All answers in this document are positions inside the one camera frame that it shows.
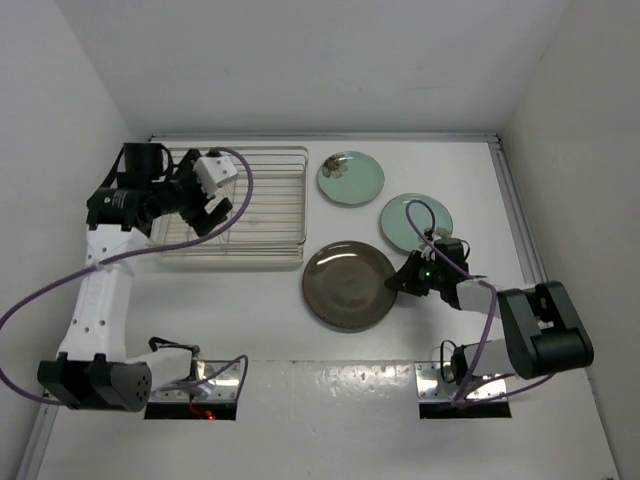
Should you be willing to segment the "brown ceramic plate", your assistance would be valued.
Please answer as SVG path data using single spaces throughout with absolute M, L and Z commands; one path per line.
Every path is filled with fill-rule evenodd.
M 368 330 L 393 308 L 397 292 L 385 286 L 395 273 L 385 254 L 359 241 L 338 241 L 318 250 L 301 279 L 310 311 L 325 326 L 345 333 Z

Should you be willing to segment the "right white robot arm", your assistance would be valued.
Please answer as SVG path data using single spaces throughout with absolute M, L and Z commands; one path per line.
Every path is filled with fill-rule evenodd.
M 562 283 L 495 287 L 469 273 L 461 239 L 438 239 L 428 253 L 412 251 L 385 286 L 418 297 L 435 291 L 453 309 L 500 320 L 501 338 L 490 340 L 487 325 L 479 342 L 454 348 L 450 368 L 458 387 L 483 375 L 530 380 L 586 368 L 594 361 L 591 339 Z

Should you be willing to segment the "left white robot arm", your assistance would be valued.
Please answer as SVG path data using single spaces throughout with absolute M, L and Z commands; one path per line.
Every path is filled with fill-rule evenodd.
M 125 333 L 137 269 L 156 219 L 178 214 L 202 239 L 227 220 L 232 202 L 216 192 L 237 179 L 231 156 L 190 149 L 179 162 L 160 143 L 126 143 L 87 201 L 86 265 L 67 333 L 54 360 L 43 361 L 39 383 L 75 410 L 139 412 L 151 395 L 196 378 L 195 345 L 151 340 L 131 358 Z

